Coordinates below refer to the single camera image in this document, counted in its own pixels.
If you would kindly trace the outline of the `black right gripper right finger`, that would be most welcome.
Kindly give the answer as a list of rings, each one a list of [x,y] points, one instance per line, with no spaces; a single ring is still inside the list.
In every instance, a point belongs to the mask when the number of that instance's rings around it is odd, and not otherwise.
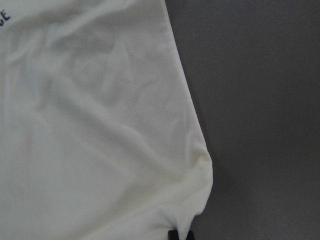
[[[186,240],[195,240],[195,236],[194,236],[194,233],[193,233],[192,230],[189,230],[189,231],[188,231]]]

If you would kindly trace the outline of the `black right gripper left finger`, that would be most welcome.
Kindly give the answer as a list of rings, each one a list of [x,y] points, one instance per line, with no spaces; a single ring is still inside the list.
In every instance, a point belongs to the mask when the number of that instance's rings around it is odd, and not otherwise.
[[[168,231],[168,240],[178,240],[178,231],[177,230],[169,230]]]

